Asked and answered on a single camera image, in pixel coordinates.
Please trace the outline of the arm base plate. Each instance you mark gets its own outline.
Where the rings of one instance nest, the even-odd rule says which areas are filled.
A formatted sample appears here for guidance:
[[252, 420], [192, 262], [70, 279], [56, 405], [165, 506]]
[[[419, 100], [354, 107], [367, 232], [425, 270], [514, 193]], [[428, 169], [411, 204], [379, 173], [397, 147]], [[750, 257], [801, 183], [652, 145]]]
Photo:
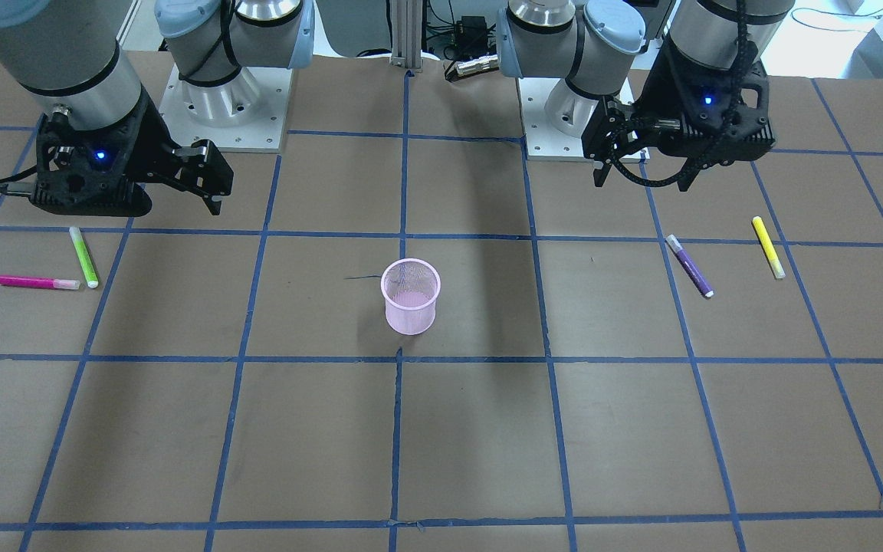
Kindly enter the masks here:
[[520, 114], [528, 157], [585, 162], [582, 134], [598, 101], [576, 94], [563, 78], [520, 78]]
[[243, 67], [228, 83], [197, 87], [174, 67], [159, 111], [185, 146], [207, 139], [222, 153], [279, 153], [293, 80], [292, 70]]

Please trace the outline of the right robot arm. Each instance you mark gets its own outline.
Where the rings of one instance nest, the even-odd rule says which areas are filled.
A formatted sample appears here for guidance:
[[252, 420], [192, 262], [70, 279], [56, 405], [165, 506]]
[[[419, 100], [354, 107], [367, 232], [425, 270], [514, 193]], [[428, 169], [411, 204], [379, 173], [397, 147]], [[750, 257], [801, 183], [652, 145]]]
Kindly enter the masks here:
[[[253, 67], [307, 67], [312, 1], [158, 1], [182, 105], [204, 126], [248, 123], [264, 94]], [[208, 137], [174, 140], [98, 1], [0, 1], [0, 63], [40, 104], [34, 167], [0, 195], [54, 215], [141, 217], [146, 184], [171, 186], [221, 212], [234, 171]]]

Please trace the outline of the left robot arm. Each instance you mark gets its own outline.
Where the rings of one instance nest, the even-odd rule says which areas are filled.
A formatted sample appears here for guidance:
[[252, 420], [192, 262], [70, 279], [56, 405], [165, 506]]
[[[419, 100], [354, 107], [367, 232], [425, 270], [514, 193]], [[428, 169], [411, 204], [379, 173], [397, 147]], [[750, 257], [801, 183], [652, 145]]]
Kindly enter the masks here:
[[618, 94], [647, 45], [625, 1], [509, 1], [495, 46], [508, 77], [556, 78], [558, 128], [582, 141], [593, 184], [611, 170], [639, 186], [686, 192], [701, 171], [775, 146], [770, 81], [760, 57], [792, 1], [682, 1], [640, 97]]

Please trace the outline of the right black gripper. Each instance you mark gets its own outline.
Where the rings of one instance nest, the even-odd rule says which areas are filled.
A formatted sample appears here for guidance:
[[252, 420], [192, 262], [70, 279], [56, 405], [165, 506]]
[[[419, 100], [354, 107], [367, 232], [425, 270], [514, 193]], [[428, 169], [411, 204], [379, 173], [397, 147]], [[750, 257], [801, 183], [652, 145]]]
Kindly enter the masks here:
[[140, 217], [152, 207], [143, 184], [164, 184], [221, 214], [234, 170], [211, 140], [184, 147], [172, 140], [149, 97], [105, 128], [76, 130], [73, 115], [56, 104], [40, 123], [33, 206], [55, 215]]

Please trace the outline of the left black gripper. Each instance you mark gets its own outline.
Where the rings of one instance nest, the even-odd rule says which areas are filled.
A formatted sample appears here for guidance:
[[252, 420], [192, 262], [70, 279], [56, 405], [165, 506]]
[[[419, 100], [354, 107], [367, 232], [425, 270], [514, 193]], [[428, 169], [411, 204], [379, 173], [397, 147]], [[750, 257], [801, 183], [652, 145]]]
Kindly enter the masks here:
[[[708, 155], [711, 162], [757, 160], [776, 143], [768, 114], [770, 82], [763, 64], [753, 58], [756, 43], [747, 41], [747, 49], [750, 56], [740, 87], [754, 92], [757, 102], [738, 105], [726, 136]], [[634, 181], [621, 158], [634, 148], [655, 146], [662, 154], [687, 158], [677, 181], [679, 191], [687, 192], [707, 168], [707, 158], [701, 155], [721, 130], [733, 98], [730, 69], [702, 66], [684, 55], [673, 41], [666, 41], [633, 104], [633, 112], [617, 97], [600, 97], [593, 109], [583, 132], [584, 157], [595, 163], [593, 185], [602, 188], [613, 166]], [[679, 126], [660, 129], [651, 125], [634, 130], [635, 120], [670, 120]]]

